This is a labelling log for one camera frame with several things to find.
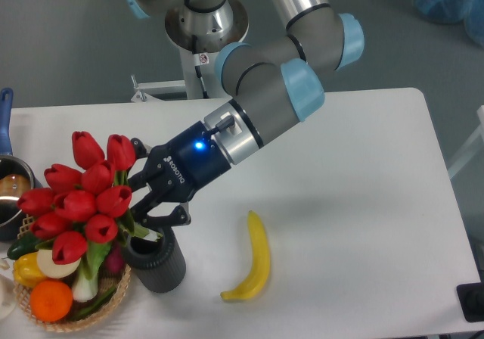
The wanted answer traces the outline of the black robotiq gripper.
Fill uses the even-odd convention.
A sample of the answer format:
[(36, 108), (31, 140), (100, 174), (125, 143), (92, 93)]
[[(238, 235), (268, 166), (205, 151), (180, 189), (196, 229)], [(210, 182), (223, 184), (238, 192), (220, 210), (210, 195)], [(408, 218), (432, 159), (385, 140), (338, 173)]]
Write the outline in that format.
[[(143, 168), (128, 177), (132, 190), (150, 193), (132, 208), (134, 220), (149, 229), (189, 225), (189, 203), (194, 194), (230, 170), (231, 164), (202, 122), (197, 122), (164, 145), (152, 147), (132, 138), (135, 161)], [(166, 215), (150, 212), (163, 203), (177, 203)]]

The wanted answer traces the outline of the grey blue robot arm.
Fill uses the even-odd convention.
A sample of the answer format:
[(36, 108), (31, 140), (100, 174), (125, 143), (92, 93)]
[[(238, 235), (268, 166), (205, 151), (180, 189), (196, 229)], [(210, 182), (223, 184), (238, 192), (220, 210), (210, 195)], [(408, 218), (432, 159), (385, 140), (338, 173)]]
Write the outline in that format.
[(145, 165), (129, 184), (149, 192), (132, 215), (152, 229), (187, 225), (194, 194), (320, 108), (318, 72), (357, 61), (365, 47), (360, 23), (328, 0), (272, 0), (286, 33), (259, 48), (244, 43), (247, 14), (237, 0), (126, 1), (137, 17), (165, 14), (166, 32), (190, 55), (188, 72), (204, 97), (229, 96), (164, 145), (135, 143)]

